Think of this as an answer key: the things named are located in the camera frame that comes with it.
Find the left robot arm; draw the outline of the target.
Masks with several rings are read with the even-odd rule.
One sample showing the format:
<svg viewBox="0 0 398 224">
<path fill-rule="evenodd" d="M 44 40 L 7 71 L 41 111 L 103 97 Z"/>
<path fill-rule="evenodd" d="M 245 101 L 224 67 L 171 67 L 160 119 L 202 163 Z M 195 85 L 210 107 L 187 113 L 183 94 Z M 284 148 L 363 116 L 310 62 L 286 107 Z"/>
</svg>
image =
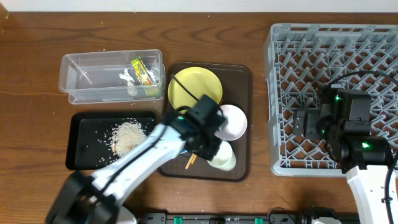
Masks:
<svg viewBox="0 0 398 224">
<path fill-rule="evenodd" d="M 203 95 L 192 106 L 171 111 L 132 151 L 86 176 L 76 170 L 65 181 L 46 223 L 121 223 L 121 208 L 132 191 L 183 150 L 212 160 L 227 123 L 218 103 Z"/>
</svg>

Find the pink white bowl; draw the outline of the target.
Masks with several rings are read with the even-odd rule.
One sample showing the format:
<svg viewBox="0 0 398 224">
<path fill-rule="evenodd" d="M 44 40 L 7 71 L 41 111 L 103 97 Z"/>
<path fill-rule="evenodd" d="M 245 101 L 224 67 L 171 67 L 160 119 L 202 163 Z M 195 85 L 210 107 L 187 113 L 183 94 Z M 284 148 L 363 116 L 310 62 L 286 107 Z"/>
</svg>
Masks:
<svg viewBox="0 0 398 224">
<path fill-rule="evenodd" d="M 248 126 L 247 117 L 243 110 L 235 105 L 222 105 L 220 108 L 227 118 L 227 124 L 220 131 L 217 131 L 215 136 L 225 141 L 239 139 L 246 132 Z"/>
</svg>

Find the green snack wrapper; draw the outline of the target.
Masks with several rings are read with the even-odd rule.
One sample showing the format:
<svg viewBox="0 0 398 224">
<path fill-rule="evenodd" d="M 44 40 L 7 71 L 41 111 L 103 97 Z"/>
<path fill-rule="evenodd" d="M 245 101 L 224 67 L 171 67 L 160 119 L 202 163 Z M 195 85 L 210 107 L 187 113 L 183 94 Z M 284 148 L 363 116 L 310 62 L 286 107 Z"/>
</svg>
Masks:
<svg viewBox="0 0 398 224">
<path fill-rule="evenodd" d="M 144 86 L 147 96 L 157 96 L 160 94 L 157 81 L 153 74 L 146 68 L 140 57 L 134 58 L 131 64 L 135 70 L 139 83 Z"/>
</svg>

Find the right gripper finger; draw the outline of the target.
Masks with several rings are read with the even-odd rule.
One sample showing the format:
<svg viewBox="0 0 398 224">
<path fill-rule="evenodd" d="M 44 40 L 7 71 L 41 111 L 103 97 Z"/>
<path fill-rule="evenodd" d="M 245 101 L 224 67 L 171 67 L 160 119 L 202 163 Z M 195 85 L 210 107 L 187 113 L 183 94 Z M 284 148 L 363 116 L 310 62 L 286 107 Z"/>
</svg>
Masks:
<svg viewBox="0 0 398 224">
<path fill-rule="evenodd" d="M 305 123 L 305 131 L 304 131 L 304 136 L 306 139 L 320 139 L 320 135 L 317 131 L 318 120 L 319 120 L 319 112 L 317 111 L 308 112 Z"/>
<path fill-rule="evenodd" d="M 306 118 L 305 110 L 297 110 L 294 113 L 294 130 L 293 130 L 294 135 L 300 136 L 303 133 L 305 127 L 305 118 Z"/>
</svg>

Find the white tissue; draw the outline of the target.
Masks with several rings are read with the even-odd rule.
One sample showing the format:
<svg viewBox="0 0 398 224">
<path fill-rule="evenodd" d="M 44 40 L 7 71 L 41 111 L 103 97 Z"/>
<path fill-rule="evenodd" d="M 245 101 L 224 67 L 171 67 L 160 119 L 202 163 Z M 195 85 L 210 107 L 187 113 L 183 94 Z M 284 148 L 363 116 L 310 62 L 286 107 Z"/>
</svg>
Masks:
<svg viewBox="0 0 398 224">
<path fill-rule="evenodd" d="M 136 89 L 136 86 L 135 86 L 135 80 L 129 74 L 128 68 L 124 69 L 124 73 L 119 74 L 119 78 L 127 81 L 127 92 L 131 96 L 136 96 L 138 94 L 138 90 Z"/>
</svg>

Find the light green cup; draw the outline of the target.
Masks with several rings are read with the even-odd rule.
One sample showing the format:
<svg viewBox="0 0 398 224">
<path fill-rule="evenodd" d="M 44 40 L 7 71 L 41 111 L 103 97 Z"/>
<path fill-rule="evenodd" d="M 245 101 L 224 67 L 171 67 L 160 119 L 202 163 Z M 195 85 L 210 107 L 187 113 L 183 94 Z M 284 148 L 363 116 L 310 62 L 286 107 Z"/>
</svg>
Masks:
<svg viewBox="0 0 398 224">
<path fill-rule="evenodd" d="M 230 143 L 228 141 L 222 141 L 218 152 L 208 163 L 210 166 L 219 170 L 233 170 L 236 166 L 236 156 Z"/>
</svg>

